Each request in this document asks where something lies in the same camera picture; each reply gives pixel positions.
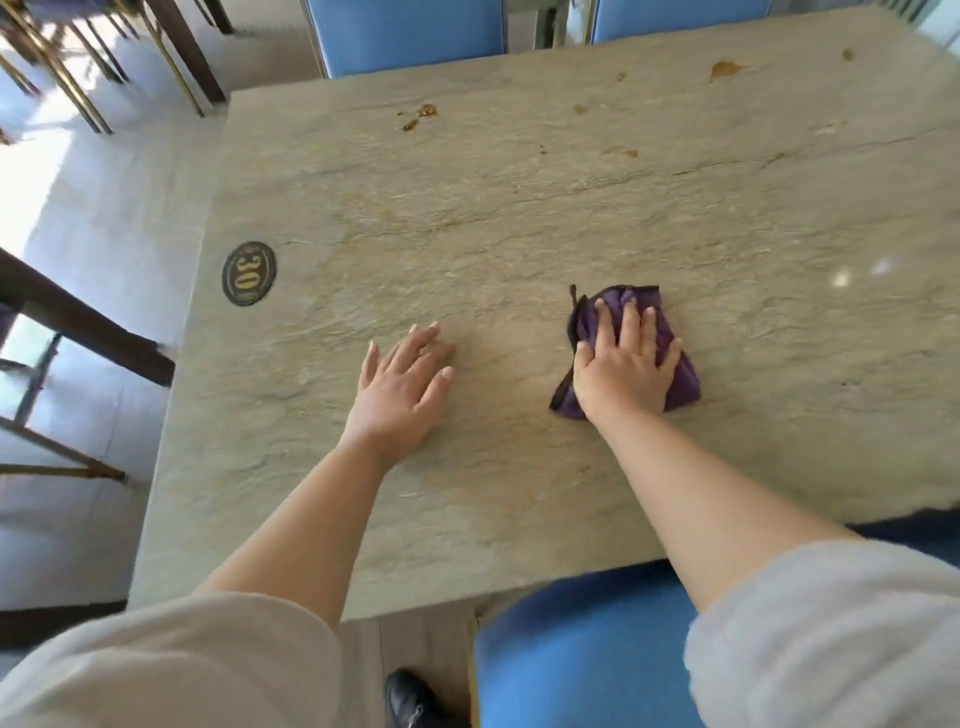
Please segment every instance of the left hand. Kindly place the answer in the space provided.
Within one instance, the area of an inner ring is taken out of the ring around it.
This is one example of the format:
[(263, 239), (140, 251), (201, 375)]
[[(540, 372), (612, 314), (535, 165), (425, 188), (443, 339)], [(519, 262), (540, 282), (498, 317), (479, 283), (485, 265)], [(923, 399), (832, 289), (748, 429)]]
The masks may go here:
[(436, 341), (439, 334), (439, 324), (414, 325), (382, 360), (370, 343), (340, 447), (369, 447), (392, 467), (420, 446), (453, 383), (451, 367), (437, 371), (454, 350)]

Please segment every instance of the food stain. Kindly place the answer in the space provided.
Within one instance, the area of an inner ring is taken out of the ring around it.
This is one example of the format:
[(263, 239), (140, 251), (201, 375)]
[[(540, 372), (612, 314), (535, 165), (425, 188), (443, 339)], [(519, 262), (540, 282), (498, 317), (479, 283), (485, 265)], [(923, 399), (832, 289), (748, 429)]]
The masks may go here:
[(724, 76), (734, 76), (744, 68), (746, 68), (746, 66), (740, 65), (736, 61), (718, 61), (710, 69), (710, 82), (713, 83), (714, 79), (723, 78)]

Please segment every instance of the gold chair leg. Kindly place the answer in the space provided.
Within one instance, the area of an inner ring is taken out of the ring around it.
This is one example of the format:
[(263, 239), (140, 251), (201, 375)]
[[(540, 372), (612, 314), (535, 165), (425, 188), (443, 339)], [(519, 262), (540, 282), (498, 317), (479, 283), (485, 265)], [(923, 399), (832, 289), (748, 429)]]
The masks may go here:
[(126, 32), (123, 28), (120, 27), (120, 23), (118, 23), (118, 22), (117, 22), (117, 19), (116, 19), (115, 17), (113, 17), (113, 13), (112, 13), (112, 12), (108, 12), (108, 13), (106, 13), (106, 15), (107, 15), (107, 20), (110, 21), (110, 25), (113, 26), (113, 29), (117, 32), (117, 35), (119, 35), (119, 36), (122, 37), (124, 40), (126, 40), (126, 39), (127, 39), (127, 32)]
[(159, 29), (160, 29), (159, 21), (156, 23), (156, 27), (154, 27), (153, 23), (150, 22), (150, 18), (147, 17), (146, 12), (142, 13), (140, 17), (143, 18), (143, 22), (147, 26), (147, 32), (154, 39), (154, 43), (156, 43), (156, 47), (160, 49), (160, 53), (163, 55), (164, 60), (167, 61), (167, 65), (170, 66), (170, 70), (173, 71), (174, 76), (177, 77), (177, 83), (180, 84), (180, 88), (183, 89), (183, 93), (185, 93), (187, 95), (187, 98), (190, 99), (190, 104), (193, 105), (194, 111), (197, 112), (198, 116), (203, 118), (205, 116), (204, 110), (200, 108), (200, 104), (197, 103), (197, 99), (194, 97), (193, 91), (190, 90), (190, 86), (187, 85), (186, 80), (183, 78), (183, 74), (180, 73), (180, 69), (177, 68), (177, 64), (174, 62), (173, 58), (170, 56), (170, 53), (169, 51), (167, 51), (166, 46), (163, 45), (163, 39), (160, 37), (160, 32), (159, 32)]
[(113, 51), (110, 50), (110, 47), (106, 43), (104, 43), (104, 39), (97, 32), (97, 28), (96, 26), (93, 25), (93, 21), (90, 20), (90, 18), (86, 19), (86, 27), (90, 29), (90, 32), (93, 34), (93, 37), (96, 39), (98, 43), (100, 43), (100, 47), (104, 49), (104, 54), (113, 64), (113, 67), (116, 68), (117, 73), (120, 74), (120, 78), (124, 80), (124, 83), (128, 84), (130, 82), (130, 76), (127, 75), (127, 72), (123, 69), (123, 66), (120, 65), (120, 61), (117, 60), (117, 57), (113, 55)]
[(106, 133), (113, 133), (113, 129), (109, 127), (107, 120), (104, 119), (103, 115), (84, 93), (83, 88), (77, 83), (77, 80), (70, 75), (66, 66), (63, 65), (63, 61), (61, 61), (60, 56), (57, 55), (57, 49), (20, 14), (19, 10), (13, 6), (11, 0), (0, 0), (0, 8), (3, 8), (7, 14), (13, 18), (16, 26), (23, 31), (24, 40), (31, 44), (32, 51), (36, 57), (50, 72), (50, 75), (53, 76), (57, 85), (63, 89), (67, 98), (77, 107), (77, 111), (80, 112), (86, 123), (90, 125), (90, 128), (96, 133), (100, 133), (101, 130)]
[(206, 24), (209, 25), (211, 28), (216, 28), (217, 25), (216, 23), (213, 22), (213, 18), (210, 17), (210, 14), (206, 11), (204, 4), (200, 2), (200, 0), (193, 0), (193, 2), (194, 2), (194, 5), (197, 6), (197, 10), (200, 11), (200, 15), (204, 17)]
[(17, 88), (28, 96), (40, 97), (43, 95), (40, 89), (37, 88), (30, 79), (24, 76), (19, 68), (7, 61), (3, 56), (0, 56), (0, 68), (3, 68), (4, 72), (10, 76), (11, 80), (17, 85)]
[(69, 28), (73, 32), (73, 35), (77, 37), (85, 51), (90, 54), (93, 62), (97, 64), (97, 67), (101, 70), (104, 76), (107, 77), (107, 80), (113, 81), (115, 84), (122, 84), (123, 79), (117, 75), (116, 71), (110, 68), (109, 63), (104, 61), (103, 57), (97, 52), (97, 49), (93, 47), (93, 43), (87, 40), (86, 36), (80, 32), (80, 28), (77, 27), (77, 24), (70, 22), (66, 24), (66, 27)]

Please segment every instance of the floor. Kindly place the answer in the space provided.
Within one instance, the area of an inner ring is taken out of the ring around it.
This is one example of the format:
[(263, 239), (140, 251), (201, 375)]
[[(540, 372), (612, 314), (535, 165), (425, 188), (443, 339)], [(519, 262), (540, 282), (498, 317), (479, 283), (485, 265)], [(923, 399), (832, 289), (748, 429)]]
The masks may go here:
[[(192, 2), (181, 6), (227, 91), (317, 75), (303, 32), (224, 38)], [(532, 40), (532, 19), (515, 24), (515, 48)], [(37, 103), (0, 75), (0, 127), (15, 142), (0, 147), (0, 179), (17, 180), (0, 199), (0, 246), (176, 359), (226, 110), (204, 104), (207, 118), (197, 117), (148, 39), (100, 30), (133, 83), (106, 82), (70, 39), (68, 66), (114, 136), (93, 134), (41, 71), (0, 46), (45, 92)], [(2, 355), (35, 362), (49, 337), (21, 319)], [(0, 412), (10, 416), (21, 393), (22, 382), (0, 376)], [(30, 426), (104, 458), (131, 482), (0, 476), (0, 611), (126, 598), (166, 397), (70, 342), (60, 345)], [(41, 462), (0, 438), (6, 458)], [(465, 711), (468, 624), (489, 605), (471, 600), (344, 625), (340, 724), (382, 726), (383, 677), (400, 666), (418, 667)], [(19, 657), (0, 654), (0, 674)]]

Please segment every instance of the marble table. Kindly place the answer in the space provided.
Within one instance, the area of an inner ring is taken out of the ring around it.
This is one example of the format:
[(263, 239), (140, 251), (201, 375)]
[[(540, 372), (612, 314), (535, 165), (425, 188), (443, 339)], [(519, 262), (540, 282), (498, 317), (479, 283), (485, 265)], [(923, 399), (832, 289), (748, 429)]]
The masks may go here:
[[(661, 286), (705, 391), (671, 419), (747, 473), (848, 522), (953, 505), (958, 149), (960, 67), (877, 7), (236, 94), (132, 603), (197, 585), (336, 443), (367, 342), (434, 319), (456, 386), (346, 617), (660, 558), (547, 409), (570, 283)], [(278, 275), (240, 308), (246, 240)]]

